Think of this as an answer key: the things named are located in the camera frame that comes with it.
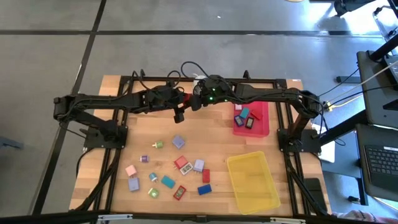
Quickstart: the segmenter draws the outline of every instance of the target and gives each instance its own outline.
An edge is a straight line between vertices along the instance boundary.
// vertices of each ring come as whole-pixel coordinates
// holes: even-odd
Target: keyboard
[[[398,192],[398,148],[365,146],[365,154],[371,183]]]

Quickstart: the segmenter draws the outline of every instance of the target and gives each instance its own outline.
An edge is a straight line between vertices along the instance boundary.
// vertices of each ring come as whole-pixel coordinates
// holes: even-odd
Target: block
[[[129,178],[129,189],[130,191],[139,190],[139,179],[138,177]]]
[[[185,174],[187,174],[188,172],[190,172],[192,169],[193,169],[193,166],[192,166],[192,164],[189,162],[189,163],[187,163],[185,166],[183,166],[183,167],[180,169],[180,172],[182,173],[182,175],[185,175]]]
[[[197,159],[195,161],[195,165],[193,166],[193,170],[198,171],[198,172],[202,172],[204,166],[205,166],[205,161],[203,161],[201,159]]]
[[[177,169],[183,168],[185,165],[187,165],[188,161],[184,156],[180,156],[177,160],[174,161],[174,164]]]
[[[182,187],[181,185],[178,187],[177,191],[174,193],[173,197],[177,200],[180,200],[184,193],[186,192],[186,188]]]
[[[162,141],[157,141],[152,146],[157,148],[157,149],[161,149],[161,148],[163,148],[163,142]]]
[[[184,146],[185,141],[180,137],[180,136],[175,136],[173,139],[173,144],[177,149],[181,149],[182,146]]]
[[[150,178],[150,181],[152,181],[152,182],[156,182],[156,180],[157,180],[157,176],[154,172],[149,174],[149,178]]]
[[[245,127],[251,129],[253,128],[253,125],[254,125],[254,118],[248,117]]]
[[[137,170],[136,170],[136,168],[135,168],[133,165],[130,165],[130,166],[128,166],[128,167],[126,168],[126,172],[127,172],[127,175],[128,175],[129,177],[132,177],[134,174],[137,173]]]
[[[210,170],[209,169],[203,170],[202,181],[203,181],[203,183],[210,183]]]
[[[236,125],[238,125],[238,127],[244,125],[243,120],[242,120],[242,118],[239,115],[236,115],[234,117],[234,121],[235,121]]]
[[[167,177],[166,175],[164,175],[164,177],[162,178],[162,184],[164,184],[168,188],[172,189],[175,185],[175,181],[172,180],[170,177]]]
[[[250,113],[258,120],[262,119],[262,114],[258,110],[251,110]]]
[[[248,108],[243,108],[241,114],[239,115],[241,118],[246,119],[249,115],[250,110]]]
[[[201,186],[201,187],[198,187],[198,193],[199,193],[199,195],[207,194],[207,193],[209,193],[209,192],[211,192],[211,186],[210,186],[210,184],[206,184],[206,185],[203,185],[203,186]]]
[[[235,110],[242,110],[242,105],[235,105]]]
[[[141,157],[139,158],[139,160],[140,160],[141,162],[149,162],[149,156],[141,156]]]
[[[151,189],[149,189],[148,194],[152,198],[157,198],[159,196],[159,191],[155,188],[151,188]]]

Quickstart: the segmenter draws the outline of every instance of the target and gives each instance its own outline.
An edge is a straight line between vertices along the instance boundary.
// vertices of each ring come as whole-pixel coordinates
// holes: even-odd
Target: pink tray
[[[238,136],[249,136],[249,137],[257,137],[262,138],[269,134],[269,119],[268,119],[268,102],[253,102],[248,105],[242,105],[243,108],[248,108],[249,110],[256,110],[262,114],[262,119],[258,120],[253,115],[249,113],[248,117],[254,118],[254,124],[252,129],[248,129],[245,127],[246,125],[246,118],[244,120],[243,126],[238,127],[235,121],[234,123],[234,131],[233,133]],[[235,105],[233,105],[234,109],[234,117],[236,115],[241,114],[240,110],[235,110]]]

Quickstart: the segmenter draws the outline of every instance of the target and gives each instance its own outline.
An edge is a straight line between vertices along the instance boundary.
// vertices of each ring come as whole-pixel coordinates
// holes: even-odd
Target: yellow tray
[[[263,152],[229,157],[227,164],[236,203],[243,215],[280,206]]]

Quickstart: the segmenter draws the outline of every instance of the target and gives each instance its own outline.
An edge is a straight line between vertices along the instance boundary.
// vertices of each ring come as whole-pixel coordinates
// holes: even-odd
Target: pink block
[[[128,167],[126,168],[126,172],[127,172],[127,175],[128,175],[129,177],[131,177],[131,176],[133,176],[134,174],[137,173],[137,170],[136,170],[136,168],[135,168],[133,165],[130,165],[130,166],[128,166]]]

